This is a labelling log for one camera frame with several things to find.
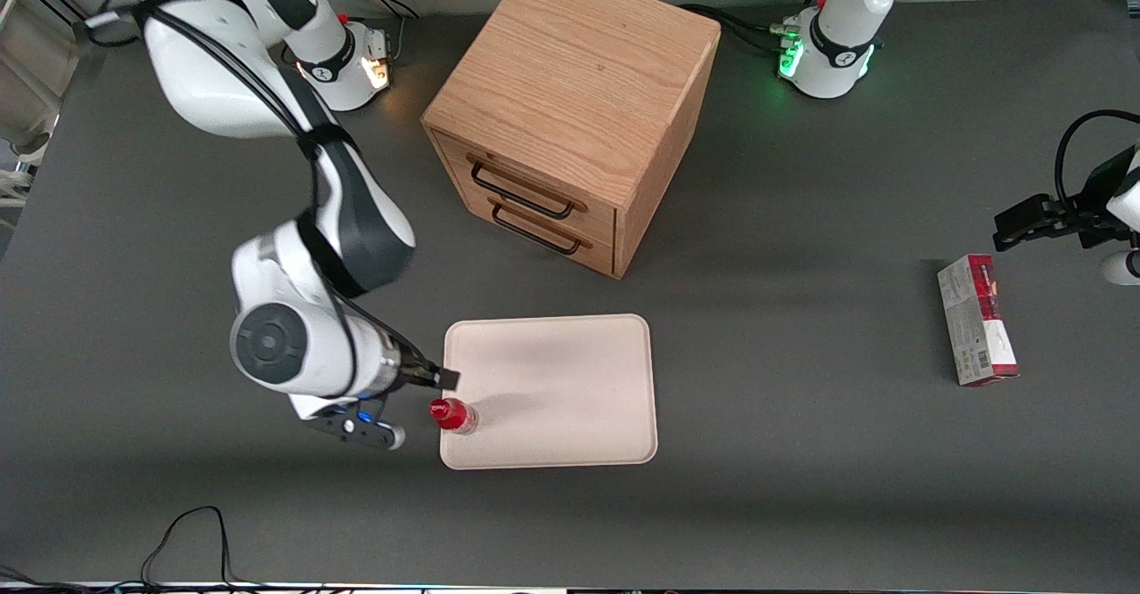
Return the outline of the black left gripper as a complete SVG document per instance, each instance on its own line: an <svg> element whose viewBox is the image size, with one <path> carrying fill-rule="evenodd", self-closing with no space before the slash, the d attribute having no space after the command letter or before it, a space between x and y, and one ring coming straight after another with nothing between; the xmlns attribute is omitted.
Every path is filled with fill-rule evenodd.
<svg viewBox="0 0 1140 594"><path fill-rule="evenodd" d="M1129 147L1088 176L1074 197L1082 229L1070 223L1060 201L1039 193L994 217L994 249L1005 253L1027 241L1054 241L1078 233L1081 249L1096 249L1109 241L1137 243L1139 231L1139 156Z"/></svg>

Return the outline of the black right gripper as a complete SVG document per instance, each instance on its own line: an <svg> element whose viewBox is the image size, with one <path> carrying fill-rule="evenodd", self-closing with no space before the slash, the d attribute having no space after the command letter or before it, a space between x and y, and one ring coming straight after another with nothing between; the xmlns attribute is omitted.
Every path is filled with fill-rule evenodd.
<svg viewBox="0 0 1140 594"><path fill-rule="evenodd" d="M420 350L406 342L404 336L390 336L394 350L399 353L398 371L394 380L383 394L394 394L404 386L435 388L440 391L455 391L459 386L461 373L431 363Z"/></svg>

